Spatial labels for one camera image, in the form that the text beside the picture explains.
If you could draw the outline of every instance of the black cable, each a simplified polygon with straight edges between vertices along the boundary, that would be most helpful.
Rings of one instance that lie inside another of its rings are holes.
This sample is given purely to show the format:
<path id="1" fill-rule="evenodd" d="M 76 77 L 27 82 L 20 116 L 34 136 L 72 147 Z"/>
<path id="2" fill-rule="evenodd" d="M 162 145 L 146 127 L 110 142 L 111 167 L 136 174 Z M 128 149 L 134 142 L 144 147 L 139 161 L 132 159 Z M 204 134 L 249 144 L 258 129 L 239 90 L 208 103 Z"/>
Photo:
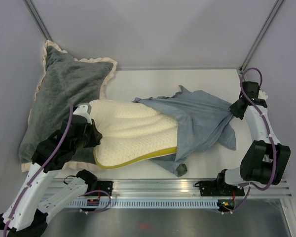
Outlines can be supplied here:
<path id="1" fill-rule="evenodd" d="M 69 177 L 74 177 L 75 178 L 74 175 L 68 175 L 66 178 L 64 178 L 64 184 L 68 185 L 68 183 L 66 183 L 66 179 L 68 179 Z"/>

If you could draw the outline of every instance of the pillowcase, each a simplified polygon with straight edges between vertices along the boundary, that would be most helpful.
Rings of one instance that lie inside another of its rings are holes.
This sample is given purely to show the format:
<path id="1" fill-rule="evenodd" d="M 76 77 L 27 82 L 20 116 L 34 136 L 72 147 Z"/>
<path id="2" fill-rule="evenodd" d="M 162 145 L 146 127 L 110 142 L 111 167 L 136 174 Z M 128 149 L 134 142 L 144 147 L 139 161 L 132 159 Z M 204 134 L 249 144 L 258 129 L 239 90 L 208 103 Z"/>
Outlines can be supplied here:
<path id="1" fill-rule="evenodd" d="M 72 58 L 54 42 L 43 47 L 44 73 L 37 86 L 28 129 L 19 148 L 22 171 L 27 171 L 39 142 L 47 139 L 69 117 L 74 105 L 105 99 L 104 86 L 113 77 L 117 62 L 110 58 Z M 81 149 L 64 168 L 96 170 L 93 148 Z"/>

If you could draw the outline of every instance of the gray floor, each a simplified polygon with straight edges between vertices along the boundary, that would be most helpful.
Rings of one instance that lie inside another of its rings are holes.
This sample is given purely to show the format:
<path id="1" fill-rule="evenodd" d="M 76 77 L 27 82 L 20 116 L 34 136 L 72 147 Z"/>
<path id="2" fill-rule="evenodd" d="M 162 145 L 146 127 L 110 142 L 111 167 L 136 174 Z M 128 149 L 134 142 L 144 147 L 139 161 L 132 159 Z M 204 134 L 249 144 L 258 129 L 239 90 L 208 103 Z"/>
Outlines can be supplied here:
<path id="1" fill-rule="evenodd" d="M 248 200 L 238 212 L 202 209 L 111 209 L 63 213 L 44 237 L 290 237 L 279 202 Z"/>

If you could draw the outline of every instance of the gray cushion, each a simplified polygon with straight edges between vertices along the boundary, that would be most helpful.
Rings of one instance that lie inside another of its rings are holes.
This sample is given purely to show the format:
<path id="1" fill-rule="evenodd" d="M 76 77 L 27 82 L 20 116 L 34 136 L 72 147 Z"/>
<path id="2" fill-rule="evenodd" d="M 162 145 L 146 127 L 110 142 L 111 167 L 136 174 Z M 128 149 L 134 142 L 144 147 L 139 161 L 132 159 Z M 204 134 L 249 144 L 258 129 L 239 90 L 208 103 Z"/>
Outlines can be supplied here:
<path id="1" fill-rule="evenodd" d="M 32 107 L 28 129 L 19 148 L 22 163 L 31 161 L 39 142 L 47 139 L 68 119 L 74 105 L 99 99 L 103 81 L 113 70 L 112 62 L 79 62 L 52 46 L 46 48 L 46 74 Z M 95 163 L 93 148 L 81 149 L 75 161 Z"/>

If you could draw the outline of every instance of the gray wall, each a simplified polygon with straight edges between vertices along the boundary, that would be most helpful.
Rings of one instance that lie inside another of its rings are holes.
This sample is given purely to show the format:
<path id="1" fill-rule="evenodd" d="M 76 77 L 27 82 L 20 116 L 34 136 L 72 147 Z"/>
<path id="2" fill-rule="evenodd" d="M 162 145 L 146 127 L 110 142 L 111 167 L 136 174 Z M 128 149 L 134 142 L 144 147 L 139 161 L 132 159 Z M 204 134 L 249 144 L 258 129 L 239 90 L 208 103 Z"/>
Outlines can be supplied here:
<path id="1" fill-rule="evenodd" d="M 286 177 L 296 202 L 296 0 L 285 2 L 250 66 L 262 71 L 272 126 L 282 144 L 291 147 Z M 250 73 L 249 78 L 258 77 Z"/>
<path id="2" fill-rule="evenodd" d="M 239 67 L 275 0 L 33 0 L 53 40 L 123 69 Z"/>
<path id="3" fill-rule="evenodd" d="M 21 0 L 0 0 L 0 213 L 24 181 L 17 149 L 42 75 L 44 41 Z"/>

